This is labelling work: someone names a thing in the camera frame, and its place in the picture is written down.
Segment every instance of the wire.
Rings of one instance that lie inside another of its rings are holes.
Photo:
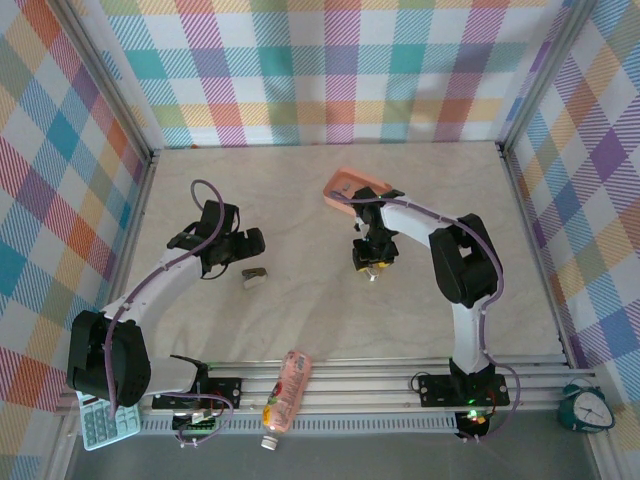
[[[491,410],[491,415],[493,415],[494,413],[496,413],[496,408],[498,407],[498,399],[496,398],[496,394],[493,393],[493,391],[490,388],[487,388],[487,394],[489,395],[489,398],[491,398],[491,401],[493,402],[493,409]]]
[[[111,409],[110,409],[110,414],[109,414],[110,418],[114,418],[115,417],[116,410],[118,409],[118,405],[117,405],[117,402],[116,402],[116,394],[117,394],[117,392],[116,392],[116,382],[115,382],[115,378],[114,378],[114,374],[113,374],[113,358],[112,358],[112,355],[111,355],[112,354],[111,347],[112,347],[112,344],[113,344],[113,332],[114,332],[114,330],[116,328],[116,325],[118,324],[118,321],[120,320],[120,318],[122,317],[124,312],[126,312],[129,309],[129,306],[130,306],[131,302],[133,302],[135,300],[135,298],[140,294],[140,292],[147,285],[149,285],[154,278],[156,278],[162,272],[165,272],[165,271],[169,270],[171,267],[173,267],[177,263],[180,263],[183,260],[191,257],[192,255],[195,255],[200,250],[202,250],[204,248],[207,248],[207,246],[211,242],[213,242],[213,240],[215,240],[215,238],[220,233],[220,230],[222,229],[222,225],[224,223],[224,202],[222,200],[222,196],[220,195],[220,192],[216,189],[216,187],[214,187],[211,183],[209,183],[206,180],[197,179],[197,180],[194,180],[193,182],[191,182],[191,198],[193,199],[193,201],[195,202],[195,204],[198,206],[198,208],[200,210],[202,210],[203,208],[202,208],[202,205],[198,201],[198,198],[196,197],[196,194],[195,194],[196,185],[205,185],[206,187],[209,187],[209,189],[216,196],[216,198],[218,200],[218,204],[220,205],[220,217],[218,218],[218,224],[216,225],[215,230],[209,236],[209,238],[207,238],[200,245],[198,245],[197,247],[193,248],[192,250],[184,253],[183,255],[180,255],[177,258],[174,258],[173,260],[171,260],[170,262],[166,263],[165,265],[163,265],[161,267],[158,267],[154,271],[152,271],[144,280],[142,280],[142,282],[140,282],[131,291],[131,293],[127,296],[127,298],[124,300],[124,302],[122,302],[122,305],[116,311],[115,315],[113,316],[113,319],[111,319],[111,323],[109,324],[109,329],[107,330],[107,336],[106,336],[106,338],[104,340],[104,366],[105,366],[105,371],[106,371],[106,375],[107,375],[107,387],[109,389],[109,403],[111,404]]]
[[[202,277],[200,277],[200,279],[201,280],[215,280],[216,278],[220,278],[227,271],[227,268],[229,268],[229,264],[227,264],[224,267],[222,267],[222,271],[220,273],[215,274],[213,277],[205,277],[203,275]]]
[[[516,410],[518,409],[518,405],[520,405],[520,397],[521,397],[521,394],[522,394],[522,386],[521,386],[521,383],[520,383],[520,377],[518,376],[516,371],[511,366],[496,361],[489,354],[489,351],[487,350],[487,342],[486,342],[486,338],[485,338],[485,333],[486,333],[485,332],[485,330],[486,330],[485,329],[485,324],[486,324],[487,308],[489,306],[491,306],[492,304],[494,304],[496,301],[498,301],[498,299],[504,293],[504,272],[502,271],[502,266],[500,265],[500,261],[498,260],[498,257],[496,256],[496,254],[489,247],[487,242],[485,242],[484,239],[480,235],[478,235],[478,233],[475,232],[472,228],[468,227],[467,225],[465,225],[464,223],[462,223],[462,222],[460,222],[458,220],[446,217],[444,215],[440,215],[440,214],[434,212],[433,210],[429,210],[428,208],[423,207],[422,205],[418,205],[417,203],[413,203],[413,202],[410,202],[408,200],[401,200],[400,198],[381,198],[381,197],[376,197],[376,198],[367,198],[367,199],[350,199],[350,198],[347,198],[344,195],[342,195],[340,192],[336,192],[336,191],[332,191],[329,194],[329,197],[332,198],[333,200],[337,200],[337,201],[339,201],[341,203],[344,203],[344,204],[384,202],[384,203],[390,203],[390,204],[400,205],[400,206],[403,206],[403,207],[406,207],[406,208],[410,208],[412,210],[415,210],[417,212],[422,213],[423,215],[425,215],[425,216],[427,216],[429,218],[433,218],[433,219],[437,220],[438,222],[447,223],[449,225],[454,225],[454,226],[458,227],[463,232],[465,232],[467,235],[469,235],[471,238],[473,238],[478,243],[478,245],[480,245],[480,248],[482,248],[482,250],[484,250],[484,252],[487,254],[489,259],[491,260],[491,264],[493,265],[493,268],[495,269],[495,271],[496,271],[496,273],[498,275],[498,288],[497,288],[496,292],[491,297],[489,297],[480,306],[480,320],[479,320],[480,349],[482,350],[483,355],[485,356],[485,358],[489,362],[491,362],[492,364],[494,364],[498,368],[503,368],[503,369],[509,371],[513,375],[513,378],[515,379],[515,382],[516,382],[516,397],[515,397],[515,399],[513,401],[513,407],[511,407],[511,410],[509,410],[509,413],[507,414],[507,418],[493,432],[487,433],[484,436],[484,438],[488,438],[490,436],[494,436],[498,431],[500,431],[502,428],[504,428],[505,425],[507,425],[511,421],[511,419],[513,418],[513,415],[516,413]]]
[[[415,393],[420,393],[420,390],[413,388],[413,381],[416,379],[418,375],[431,375],[431,374],[427,372],[418,372],[413,377],[411,377],[411,380],[409,380],[409,389],[413,390]]]
[[[180,392],[163,392],[162,395],[166,395],[168,397],[176,397],[176,398],[209,398],[211,400],[217,400],[219,402],[224,403],[227,407],[229,407],[229,416],[227,417],[227,420],[220,425],[218,428],[216,428],[213,432],[211,432],[208,435],[205,435],[204,437],[200,438],[199,440],[196,440],[195,438],[193,438],[191,440],[191,442],[187,442],[186,439],[184,438],[184,436],[182,435],[182,432],[184,431],[185,427],[179,428],[178,429],[178,440],[181,443],[181,447],[184,448],[185,445],[191,445],[193,447],[197,447],[199,445],[201,445],[202,443],[206,442],[207,440],[211,440],[213,437],[215,437],[216,435],[219,435],[220,432],[222,432],[222,430],[229,425],[229,423],[231,423],[231,419],[233,418],[233,412],[234,412],[234,408],[233,408],[233,403],[231,403],[229,401],[229,399],[221,396],[221,395],[213,395],[213,394],[209,394],[209,393],[180,393]]]
[[[238,230],[240,230],[240,209],[236,209],[236,219],[238,220],[238,223],[236,224],[236,228],[233,231],[233,233],[238,233]]]

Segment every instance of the black mounting plate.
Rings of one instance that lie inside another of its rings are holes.
[[[488,394],[474,398],[471,403],[469,402],[472,399],[461,398],[451,382],[451,375],[420,375],[417,380],[422,407],[493,407],[493,399]],[[509,392],[504,375],[495,374],[487,389],[493,392],[496,406],[509,405]]]
[[[240,397],[242,396],[242,379],[241,378],[210,378],[200,381],[200,393],[209,393],[213,395],[220,395],[226,398],[233,404],[233,408],[240,408]],[[160,395],[160,397],[153,397],[151,402],[151,408],[153,410],[171,410],[171,411],[190,411],[198,410],[202,408],[201,402],[207,402],[207,399],[198,400],[196,398],[177,398],[169,397],[166,395]],[[211,405],[214,409],[220,409],[223,407],[222,402],[212,401]]]

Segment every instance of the pink bottle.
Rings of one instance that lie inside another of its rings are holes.
[[[293,350],[287,353],[276,386],[262,411],[262,423],[267,430],[262,438],[264,448],[275,450],[278,437],[291,428],[310,376],[311,357]]]

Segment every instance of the marble surface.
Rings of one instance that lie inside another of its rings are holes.
[[[266,252],[232,264],[218,280],[197,282],[160,319],[151,353],[267,360],[297,347],[318,359],[449,356],[451,306],[438,290],[425,247],[398,236],[400,256],[377,282],[355,272],[353,220],[322,197],[326,182],[345,165],[443,213],[480,215],[506,276],[505,294],[489,311],[490,350],[561,352],[494,145],[455,143],[163,152],[130,285],[172,236],[199,219],[189,193],[196,178],[211,181],[225,201],[240,207],[243,230],[262,230]],[[204,187],[197,192],[202,199],[209,195]],[[244,290],[240,272],[251,267],[265,267],[269,278]]]

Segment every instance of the teal alarm clock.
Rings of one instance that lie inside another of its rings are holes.
[[[562,393],[565,398],[558,408],[558,421],[564,427],[574,432],[598,433],[615,425],[613,411],[597,388],[570,383]]]

